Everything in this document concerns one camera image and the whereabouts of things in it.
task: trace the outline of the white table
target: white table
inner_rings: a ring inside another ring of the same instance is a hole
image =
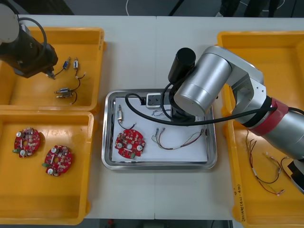
[[[304,19],[31,17],[42,26],[104,29],[108,48],[101,103],[115,89],[163,88],[176,51],[189,47],[199,58],[206,47],[216,44],[220,31],[304,30]],[[220,117],[221,107],[219,97],[214,103],[215,117]],[[101,162],[102,118],[103,113],[94,140],[89,190],[92,208],[87,218],[232,219],[232,185],[222,124],[216,124],[218,162],[211,170],[111,171]]]

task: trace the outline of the white wire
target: white wire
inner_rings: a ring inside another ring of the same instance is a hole
[[[248,6],[248,4],[246,4],[246,3],[242,2],[242,1],[240,1],[239,3],[242,3],[242,4],[245,5],[245,6]],[[281,8],[281,7],[284,5],[284,3],[285,3],[285,0],[283,0],[283,3],[282,3],[281,5],[279,5],[278,8],[276,8],[276,9]]]
[[[127,15],[129,16],[128,3],[129,3],[129,0],[127,0],[127,2],[125,3],[125,11],[127,12]]]

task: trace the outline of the red circuit board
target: red circuit board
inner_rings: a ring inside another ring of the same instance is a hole
[[[33,155],[40,146],[39,132],[31,127],[17,133],[14,143],[14,153],[19,153],[20,158]]]
[[[42,166],[47,167],[46,173],[55,177],[65,173],[71,166],[72,153],[66,146],[56,145],[46,156]]]
[[[124,130],[119,133],[115,142],[115,148],[118,153],[125,157],[133,159],[135,156],[140,157],[143,153],[145,141],[142,134],[133,129]]]

